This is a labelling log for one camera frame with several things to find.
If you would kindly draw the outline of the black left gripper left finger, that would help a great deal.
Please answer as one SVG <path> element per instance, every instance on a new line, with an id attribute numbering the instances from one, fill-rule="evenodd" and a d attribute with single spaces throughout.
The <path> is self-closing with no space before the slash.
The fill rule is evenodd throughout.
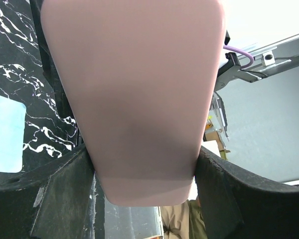
<path id="1" fill-rule="evenodd" d="M 94 167 L 84 144 L 0 184 L 0 239 L 80 239 Z"/>

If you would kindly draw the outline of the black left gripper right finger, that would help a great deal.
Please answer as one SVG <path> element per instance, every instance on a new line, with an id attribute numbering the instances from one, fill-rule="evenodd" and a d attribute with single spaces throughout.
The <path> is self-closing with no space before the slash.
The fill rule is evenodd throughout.
<path id="1" fill-rule="evenodd" d="M 299 239 L 299 185 L 276 182 L 202 147 L 195 170 L 210 239 Z"/>

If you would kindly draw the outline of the light blue cleaning cloth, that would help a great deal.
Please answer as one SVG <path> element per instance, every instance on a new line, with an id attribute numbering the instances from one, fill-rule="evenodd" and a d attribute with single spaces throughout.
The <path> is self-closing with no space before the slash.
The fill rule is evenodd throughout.
<path id="1" fill-rule="evenodd" d="M 26 106 L 0 96 L 0 172 L 22 169 Z"/>

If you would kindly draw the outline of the pink glasses case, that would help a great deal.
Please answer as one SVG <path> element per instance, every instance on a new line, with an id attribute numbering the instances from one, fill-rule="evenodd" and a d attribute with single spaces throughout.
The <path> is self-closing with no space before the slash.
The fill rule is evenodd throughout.
<path id="1" fill-rule="evenodd" d="M 41 25 L 107 199 L 187 200 L 225 40 L 221 0 L 45 0 Z"/>

